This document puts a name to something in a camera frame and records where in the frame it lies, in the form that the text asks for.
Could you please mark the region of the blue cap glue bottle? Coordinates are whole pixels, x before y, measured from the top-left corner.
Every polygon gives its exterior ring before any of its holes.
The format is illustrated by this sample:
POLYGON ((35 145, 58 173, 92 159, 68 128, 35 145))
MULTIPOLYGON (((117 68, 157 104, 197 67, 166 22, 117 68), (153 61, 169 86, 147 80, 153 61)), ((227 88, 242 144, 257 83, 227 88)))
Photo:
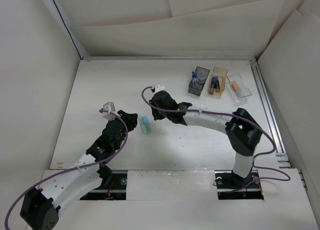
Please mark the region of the blue cap glue bottle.
POLYGON ((195 71, 192 71, 192 87, 197 89, 201 88, 195 71))

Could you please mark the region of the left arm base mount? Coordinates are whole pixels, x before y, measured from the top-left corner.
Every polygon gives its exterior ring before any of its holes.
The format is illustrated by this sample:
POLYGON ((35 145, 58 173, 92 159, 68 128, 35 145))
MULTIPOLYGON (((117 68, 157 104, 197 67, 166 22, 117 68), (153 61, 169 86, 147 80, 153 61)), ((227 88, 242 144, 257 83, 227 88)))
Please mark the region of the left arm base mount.
POLYGON ((100 186, 80 198, 80 200, 126 200, 128 171, 116 170, 107 186, 100 186))

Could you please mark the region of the blue cap black marker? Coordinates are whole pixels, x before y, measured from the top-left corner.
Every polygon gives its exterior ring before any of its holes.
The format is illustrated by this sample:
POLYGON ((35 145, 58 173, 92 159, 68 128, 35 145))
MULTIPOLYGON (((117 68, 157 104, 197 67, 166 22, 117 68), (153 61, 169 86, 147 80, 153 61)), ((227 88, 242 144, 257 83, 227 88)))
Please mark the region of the blue cap black marker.
POLYGON ((215 76, 214 79, 215 79, 214 87, 219 90, 220 89, 219 77, 215 76))

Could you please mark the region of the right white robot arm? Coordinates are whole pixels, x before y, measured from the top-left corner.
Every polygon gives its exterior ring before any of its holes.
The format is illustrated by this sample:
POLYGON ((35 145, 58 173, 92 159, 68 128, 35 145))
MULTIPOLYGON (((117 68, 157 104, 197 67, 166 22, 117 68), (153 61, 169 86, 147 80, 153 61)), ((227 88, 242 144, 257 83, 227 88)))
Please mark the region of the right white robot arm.
POLYGON ((247 122, 257 123, 243 108, 228 115, 209 114, 187 102, 177 103, 168 92, 159 91, 148 101, 154 120, 168 119, 174 124, 200 126, 225 134, 235 151, 235 162, 230 176, 232 187, 243 187, 250 181, 254 152, 262 133, 247 122))

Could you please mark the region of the green pastel highlighter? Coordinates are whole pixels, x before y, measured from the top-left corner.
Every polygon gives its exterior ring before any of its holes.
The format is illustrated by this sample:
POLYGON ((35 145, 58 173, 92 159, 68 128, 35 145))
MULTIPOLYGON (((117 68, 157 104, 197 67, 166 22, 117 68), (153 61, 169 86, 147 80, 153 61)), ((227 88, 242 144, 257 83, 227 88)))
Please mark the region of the green pastel highlighter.
POLYGON ((147 134, 148 131, 147 131, 144 119, 141 116, 138 118, 138 122, 139 122, 142 134, 147 134))

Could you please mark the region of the orange cap clear marker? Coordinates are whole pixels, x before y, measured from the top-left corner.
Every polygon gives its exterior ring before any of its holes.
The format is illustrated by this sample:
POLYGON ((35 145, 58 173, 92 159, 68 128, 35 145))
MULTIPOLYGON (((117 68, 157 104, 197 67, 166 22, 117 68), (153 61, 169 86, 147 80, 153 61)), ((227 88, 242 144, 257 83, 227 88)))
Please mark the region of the orange cap clear marker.
POLYGON ((240 89, 240 87, 238 86, 237 82, 233 81, 231 83, 231 87, 238 98, 244 97, 244 94, 243 94, 242 90, 240 89))

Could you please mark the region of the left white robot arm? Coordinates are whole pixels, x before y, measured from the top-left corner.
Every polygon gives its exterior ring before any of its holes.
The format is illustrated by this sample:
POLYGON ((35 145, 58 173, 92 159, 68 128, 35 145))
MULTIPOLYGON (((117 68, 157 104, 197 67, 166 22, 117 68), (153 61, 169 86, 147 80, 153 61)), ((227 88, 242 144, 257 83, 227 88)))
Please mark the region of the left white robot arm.
POLYGON ((113 172, 107 166, 124 147, 128 133, 138 124, 136 113, 119 110, 92 146, 71 169, 51 176, 24 195, 20 216, 31 229, 53 229, 64 210, 95 188, 111 184, 113 172))

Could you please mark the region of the purple cap black marker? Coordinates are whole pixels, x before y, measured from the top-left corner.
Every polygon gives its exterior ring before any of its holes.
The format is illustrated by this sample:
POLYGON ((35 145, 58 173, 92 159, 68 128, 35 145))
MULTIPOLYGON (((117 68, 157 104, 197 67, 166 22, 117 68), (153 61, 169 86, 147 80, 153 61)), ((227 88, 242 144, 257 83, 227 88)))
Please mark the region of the purple cap black marker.
POLYGON ((213 89, 216 89, 217 88, 217 79, 216 77, 212 77, 212 80, 211 80, 211 85, 210 85, 211 88, 213 89))

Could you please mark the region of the blue pastel highlighter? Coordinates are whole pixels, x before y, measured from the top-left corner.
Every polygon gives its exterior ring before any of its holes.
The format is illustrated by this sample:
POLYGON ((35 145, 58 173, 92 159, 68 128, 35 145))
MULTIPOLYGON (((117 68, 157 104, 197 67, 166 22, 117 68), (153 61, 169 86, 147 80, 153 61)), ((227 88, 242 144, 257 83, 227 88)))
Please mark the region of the blue pastel highlighter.
POLYGON ((148 117, 147 116, 142 116, 142 118, 144 120, 146 129, 147 129, 147 134, 146 135, 151 134, 151 126, 150 126, 148 117))

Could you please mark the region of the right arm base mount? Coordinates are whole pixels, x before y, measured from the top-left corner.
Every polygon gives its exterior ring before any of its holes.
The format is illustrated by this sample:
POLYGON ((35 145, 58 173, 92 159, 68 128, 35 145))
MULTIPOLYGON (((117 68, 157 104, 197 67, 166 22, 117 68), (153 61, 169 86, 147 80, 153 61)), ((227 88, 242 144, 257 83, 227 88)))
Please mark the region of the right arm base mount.
POLYGON ((264 200, 262 187, 257 178, 257 170, 251 171, 244 179, 232 171, 216 171, 213 186, 216 187, 219 200, 264 200))

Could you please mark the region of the clear tape dispenser roll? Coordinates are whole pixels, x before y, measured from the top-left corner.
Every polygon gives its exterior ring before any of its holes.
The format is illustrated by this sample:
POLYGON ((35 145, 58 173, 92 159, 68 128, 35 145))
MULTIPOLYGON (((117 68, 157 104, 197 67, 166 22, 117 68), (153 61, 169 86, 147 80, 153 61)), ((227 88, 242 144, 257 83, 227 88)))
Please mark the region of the clear tape dispenser roll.
POLYGON ((206 69, 198 69, 196 74, 199 82, 203 83, 207 80, 208 71, 206 69))

